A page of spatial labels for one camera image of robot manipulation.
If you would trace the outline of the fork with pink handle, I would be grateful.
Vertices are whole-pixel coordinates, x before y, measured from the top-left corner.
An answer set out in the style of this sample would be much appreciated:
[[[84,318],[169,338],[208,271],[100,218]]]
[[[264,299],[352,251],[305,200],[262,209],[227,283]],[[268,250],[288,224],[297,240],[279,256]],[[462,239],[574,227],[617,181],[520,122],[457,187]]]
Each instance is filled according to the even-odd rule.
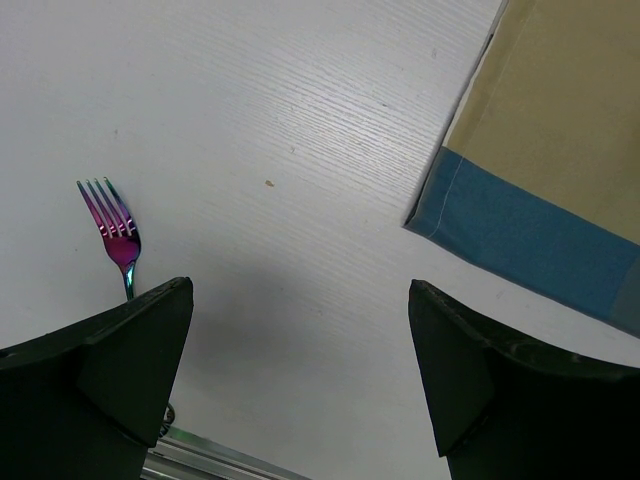
[[[122,275],[128,301],[136,296],[135,267],[140,257],[140,235],[125,202],[107,177],[77,181],[78,190],[100,232],[107,256]]]

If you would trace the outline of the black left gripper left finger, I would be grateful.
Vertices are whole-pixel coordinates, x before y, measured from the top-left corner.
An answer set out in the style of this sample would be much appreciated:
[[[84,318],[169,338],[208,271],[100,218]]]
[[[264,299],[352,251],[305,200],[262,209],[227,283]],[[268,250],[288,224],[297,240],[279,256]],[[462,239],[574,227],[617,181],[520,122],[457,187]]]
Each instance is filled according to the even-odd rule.
[[[159,438],[188,335],[193,283],[1,352],[4,479],[137,479]]]

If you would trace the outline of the blue tan white cloth napkin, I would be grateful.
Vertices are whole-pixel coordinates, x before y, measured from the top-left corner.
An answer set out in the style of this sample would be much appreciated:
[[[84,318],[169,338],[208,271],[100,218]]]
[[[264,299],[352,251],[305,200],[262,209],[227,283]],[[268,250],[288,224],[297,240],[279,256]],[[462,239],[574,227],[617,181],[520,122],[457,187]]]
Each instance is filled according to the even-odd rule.
[[[405,226],[639,332],[639,5],[506,1]]]

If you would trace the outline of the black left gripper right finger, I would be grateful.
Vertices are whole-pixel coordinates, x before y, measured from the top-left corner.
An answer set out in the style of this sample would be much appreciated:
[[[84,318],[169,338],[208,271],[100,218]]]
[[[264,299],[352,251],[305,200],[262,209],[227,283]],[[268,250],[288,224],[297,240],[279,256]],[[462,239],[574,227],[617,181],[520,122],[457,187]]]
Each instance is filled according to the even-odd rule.
[[[408,317],[455,479],[635,479],[639,372],[484,316],[415,280]]]

